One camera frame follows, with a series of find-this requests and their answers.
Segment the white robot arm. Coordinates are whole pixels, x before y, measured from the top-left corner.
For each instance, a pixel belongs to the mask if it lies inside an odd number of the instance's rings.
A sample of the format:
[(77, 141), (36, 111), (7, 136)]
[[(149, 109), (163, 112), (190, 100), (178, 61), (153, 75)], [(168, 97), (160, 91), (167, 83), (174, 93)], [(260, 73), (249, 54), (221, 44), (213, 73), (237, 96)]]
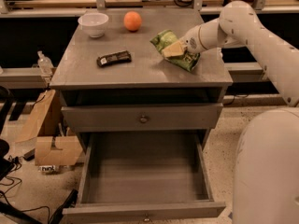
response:
[(234, 44), (247, 47), (287, 104), (255, 117), (235, 155), (233, 224), (299, 224), (299, 50), (267, 30), (242, 1), (190, 29), (165, 58)]

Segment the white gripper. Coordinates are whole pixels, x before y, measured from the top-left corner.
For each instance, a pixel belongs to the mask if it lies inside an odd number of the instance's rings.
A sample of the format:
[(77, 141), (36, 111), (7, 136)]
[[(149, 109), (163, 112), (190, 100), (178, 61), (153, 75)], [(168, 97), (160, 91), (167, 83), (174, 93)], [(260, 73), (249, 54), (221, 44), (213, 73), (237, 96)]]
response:
[(200, 26), (197, 25), (190, 29), (180, 40), (167, 46), (162, 50), (165, 58), (177, 57), (184, 54), (185, 50), (190, 53), (200, 53), (203, 47), (200, 41)]

